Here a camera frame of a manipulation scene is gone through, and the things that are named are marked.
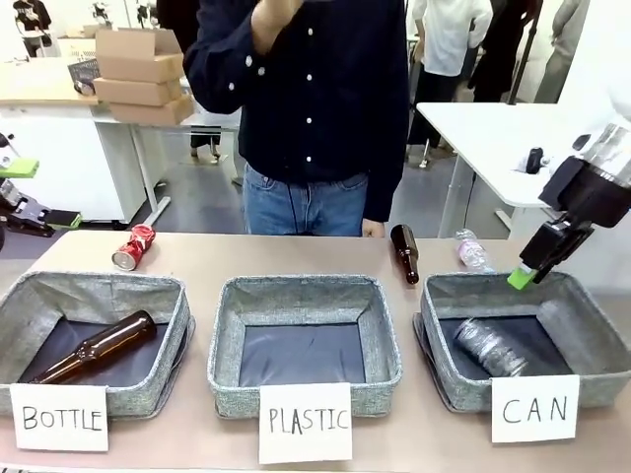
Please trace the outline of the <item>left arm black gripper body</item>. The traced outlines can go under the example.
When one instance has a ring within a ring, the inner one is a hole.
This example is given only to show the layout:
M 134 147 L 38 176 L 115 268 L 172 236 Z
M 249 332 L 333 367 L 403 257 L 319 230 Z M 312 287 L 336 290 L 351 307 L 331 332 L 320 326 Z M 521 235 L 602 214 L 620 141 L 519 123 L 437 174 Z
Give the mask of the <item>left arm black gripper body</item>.
M 0 184 L 0 208 L 4 216 L 20 215 L 22 213 L 20 205 L 23 199 L 22 193 L 14 183 L 5 177 L 1 178 Z

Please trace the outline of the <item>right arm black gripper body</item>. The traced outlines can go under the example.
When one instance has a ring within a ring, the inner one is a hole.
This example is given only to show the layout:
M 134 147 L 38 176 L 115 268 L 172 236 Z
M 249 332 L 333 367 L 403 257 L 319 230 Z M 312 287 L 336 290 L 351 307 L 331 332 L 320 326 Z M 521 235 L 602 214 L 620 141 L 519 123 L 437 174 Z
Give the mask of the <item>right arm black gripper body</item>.
M 563 190 L 561 201 L 573 226 L 585 224 L 611 229 L 630 209 L 630 188 L 585 165 Z

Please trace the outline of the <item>person's right hand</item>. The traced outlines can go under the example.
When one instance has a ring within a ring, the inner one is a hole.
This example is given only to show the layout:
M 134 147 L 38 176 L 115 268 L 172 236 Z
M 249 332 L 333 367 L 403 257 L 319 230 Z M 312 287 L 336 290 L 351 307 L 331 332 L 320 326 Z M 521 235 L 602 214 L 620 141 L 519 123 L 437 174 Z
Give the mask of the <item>person's right hand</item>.
M 260 0 L 254 7 L 250 24 L 254 49 L 265 55 L 277 36 L 289 25 L 303 5 L 303 0 Z

